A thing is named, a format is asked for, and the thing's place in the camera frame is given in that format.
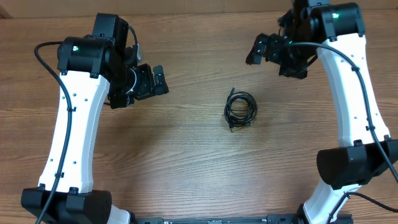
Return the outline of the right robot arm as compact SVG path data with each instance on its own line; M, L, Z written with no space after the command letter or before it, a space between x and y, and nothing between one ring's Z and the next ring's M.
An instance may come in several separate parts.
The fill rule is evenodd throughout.
M320 60L328 77L338 122L338 147L317 154L320 181L294 215L268 215L267 221L351 223L340 215L345 202L374 177L394 170L397 141L377 107L366 60L365 26L354 2L294 1L278 20L283 34L257 36L246 58L279 65L285 77L303 79Z

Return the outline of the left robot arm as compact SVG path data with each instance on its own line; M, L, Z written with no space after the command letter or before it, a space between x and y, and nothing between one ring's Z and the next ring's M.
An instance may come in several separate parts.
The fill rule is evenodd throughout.
M21 205L38 223L135 223L113 204L111 193L93 187L93 154L102 107L125 108L169 90L161 66L141 62L139 44L127 46L134 29L115 14L99 13L93 31L57 42L52 75L60 101L52 145L34 188Z

